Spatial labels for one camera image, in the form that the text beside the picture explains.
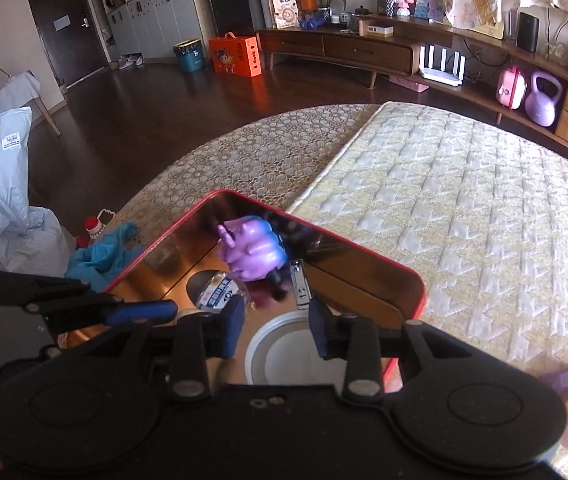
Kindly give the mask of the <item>cereal box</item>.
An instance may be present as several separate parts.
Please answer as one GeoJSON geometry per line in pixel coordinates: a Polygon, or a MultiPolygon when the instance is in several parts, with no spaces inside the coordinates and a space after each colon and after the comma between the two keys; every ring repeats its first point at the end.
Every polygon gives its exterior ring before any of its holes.
{"type": "Polygon", "coordinates": [[[299,25],[297,0],[269,0],[273,25],[276,29],[299,25]]]}

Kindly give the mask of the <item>purple block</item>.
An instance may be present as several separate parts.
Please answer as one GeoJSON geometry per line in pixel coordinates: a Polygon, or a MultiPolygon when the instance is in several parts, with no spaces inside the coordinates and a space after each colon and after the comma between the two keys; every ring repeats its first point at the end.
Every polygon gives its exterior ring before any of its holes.
{"type": "Polygon", "coordinates": [[[556,393],[568,394],[568,367],[540,376],[540,381],[556,393]]]}

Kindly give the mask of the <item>black speaker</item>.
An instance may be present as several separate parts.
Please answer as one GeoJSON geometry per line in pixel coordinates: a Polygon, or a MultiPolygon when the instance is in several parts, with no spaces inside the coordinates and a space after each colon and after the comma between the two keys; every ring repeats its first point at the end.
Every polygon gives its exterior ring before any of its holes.
{"type": "Polygon", "coordinates": [[[529,13],[520,12],[518,21],[517,46],[534,53],[538,48],[540,19],[529,13]]]}

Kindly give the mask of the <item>purple monster toy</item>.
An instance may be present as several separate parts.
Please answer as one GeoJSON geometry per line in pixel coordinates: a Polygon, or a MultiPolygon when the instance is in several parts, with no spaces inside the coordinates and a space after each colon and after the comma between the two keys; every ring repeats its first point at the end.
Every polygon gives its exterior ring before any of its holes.
{"type": "Polygon", "coordinates": [[[219,256],[241,281],[282,284],[288,257],[281,238],[267,220],[245,216],[217,226],[219,256]]]}

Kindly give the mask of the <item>orange gift bag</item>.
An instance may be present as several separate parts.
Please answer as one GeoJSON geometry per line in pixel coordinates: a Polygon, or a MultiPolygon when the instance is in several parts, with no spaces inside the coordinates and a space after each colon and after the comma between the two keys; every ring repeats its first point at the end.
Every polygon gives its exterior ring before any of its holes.
{"type": "Polygon", "coordinates": [[[256,36],[235,36],[227,32],[223,37],[209,40],[214,71],[253,78],[262,74],[261,56],[256,36]]]}

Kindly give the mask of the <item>white wifi router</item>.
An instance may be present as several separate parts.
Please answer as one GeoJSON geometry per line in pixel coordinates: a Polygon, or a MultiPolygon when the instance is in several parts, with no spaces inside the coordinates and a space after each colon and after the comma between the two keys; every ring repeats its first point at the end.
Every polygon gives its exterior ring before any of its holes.
{"type": "Polygon", "coordinates": [[[466,56],[434,44],[419,47],[418,74],[426,80],[459,87],[465,79],[466,56]]]}

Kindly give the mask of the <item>teal trash bin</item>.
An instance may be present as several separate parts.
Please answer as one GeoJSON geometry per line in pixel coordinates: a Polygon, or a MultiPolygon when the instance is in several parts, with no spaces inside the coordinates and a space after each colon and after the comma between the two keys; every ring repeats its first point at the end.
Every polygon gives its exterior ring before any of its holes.
{"type": "Polygon", "coordinates": [[[203,45],[199,38],[183,40],[175,44],[173,53],[177,57],[177,65],[183,73],[198,72],[205,66],[203,45]]]}

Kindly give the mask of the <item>wooden tv cabinet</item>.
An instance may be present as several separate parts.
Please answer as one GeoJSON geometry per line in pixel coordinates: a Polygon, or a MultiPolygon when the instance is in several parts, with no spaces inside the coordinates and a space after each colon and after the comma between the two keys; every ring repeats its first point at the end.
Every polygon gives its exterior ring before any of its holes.
{"type": "Polygon", "coordinates": [[[257,38],[269,67],[278,55],[350,66],[371,73],[371,88],[379,75],[400,76],[491,110],[496,122],[504,117],[519,122],[568,150],[568,68],[506,41],[418,18],[374,15],[360,22],[357,34],[328,27],[271,28],[257,32],[257,38]],[[479,62],[484,51],[502,58],[490,64],[494,70],[512,68],[526,78],[526,96],[550,91],[555,110],[551,124],[539,124],[523,107],[498,102],[496,81],[472,82],[462,76],[468,63],[479,62]]]}

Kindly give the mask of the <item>quilted cream mat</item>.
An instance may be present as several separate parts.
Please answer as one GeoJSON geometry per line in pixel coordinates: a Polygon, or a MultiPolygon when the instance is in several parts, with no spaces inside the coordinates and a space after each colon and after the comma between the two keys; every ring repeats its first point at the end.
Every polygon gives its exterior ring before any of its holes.
{"type": "Polygon", "coordinates": [[[568,367],[568,159],[419,104],[318,107],[338,144],[291,205],[415,270],[425,321],[533,375],[568,367]]]}

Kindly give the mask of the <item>purple kettlebell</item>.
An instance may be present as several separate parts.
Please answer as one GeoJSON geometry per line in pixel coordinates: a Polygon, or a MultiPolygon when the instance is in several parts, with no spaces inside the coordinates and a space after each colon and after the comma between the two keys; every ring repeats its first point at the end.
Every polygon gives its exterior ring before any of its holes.
{"type": "Polygon", "coordinates": [[[561,82],[553,75],[536,70],[531,75],[531,91],[524,101],[526,116],[537,125],[548,128],[555,122],[556,106],[562,96],[561,82]],[[555,87],[555,94],[549,96],[538,88],[538,82],[544,80],[555,87]]]}

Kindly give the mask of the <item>round tin lid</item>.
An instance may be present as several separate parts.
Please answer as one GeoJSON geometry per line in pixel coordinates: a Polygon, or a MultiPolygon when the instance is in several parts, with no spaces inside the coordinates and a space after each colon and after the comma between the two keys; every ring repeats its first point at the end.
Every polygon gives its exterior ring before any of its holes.
{"type": "Polygon", "coordinates": [[[278,315],[252,337],[245,356],[250,385],[343,386],[346,361],[323,360],[317,353],[306,310],[278,315]]]}

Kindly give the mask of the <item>pink toy case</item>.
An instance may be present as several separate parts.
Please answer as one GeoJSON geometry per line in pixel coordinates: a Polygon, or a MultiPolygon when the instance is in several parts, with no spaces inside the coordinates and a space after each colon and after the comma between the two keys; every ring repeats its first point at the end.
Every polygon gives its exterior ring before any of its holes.
{"type": "Polygon", "coordinates": [[[526,95],[526,77],[516,65],[500,72],[496,86],[496,98],[508,110],[518,110],[526,95]]]}

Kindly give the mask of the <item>red metal tin box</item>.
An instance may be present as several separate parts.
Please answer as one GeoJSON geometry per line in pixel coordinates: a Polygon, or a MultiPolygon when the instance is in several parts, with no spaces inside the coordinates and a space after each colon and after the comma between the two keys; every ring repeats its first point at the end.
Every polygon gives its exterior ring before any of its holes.
{"type": "Polygon", "coordinates": [[[311,300],[335,315],[399,328],[421,315],[426,286],[413,270],[232,191],[213,192],[163,231],[109,283],[127,301],[174,301],[182,316],[246,297],[236,352],[209,374],[230,384],[339,385],[345,362],[316,354],[311,300]]]}

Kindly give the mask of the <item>light blue plastic bag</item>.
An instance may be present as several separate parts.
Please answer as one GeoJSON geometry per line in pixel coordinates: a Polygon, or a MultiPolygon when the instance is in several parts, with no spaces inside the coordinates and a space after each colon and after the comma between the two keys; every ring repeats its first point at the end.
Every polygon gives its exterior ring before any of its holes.
{"type": "Polygon", "coordinates": [[[52,210],[29,202],[30,108],[0,113],[0,270],[61,278],[75,240],[52,210]]]}

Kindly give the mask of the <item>blue rubber glove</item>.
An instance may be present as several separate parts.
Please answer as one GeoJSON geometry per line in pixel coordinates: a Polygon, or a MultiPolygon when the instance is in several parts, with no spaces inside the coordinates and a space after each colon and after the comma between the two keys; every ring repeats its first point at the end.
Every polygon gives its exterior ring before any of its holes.
{"type": "Polygon", "coordinates": [[[65,278],[86,282],[93,292],[105,292],[110,283],[144,252],[143,246],[132,244],[139,227],[124,222],[114,232],[106,233],[100,242],[73,252],[68,260],[65,278]]]}

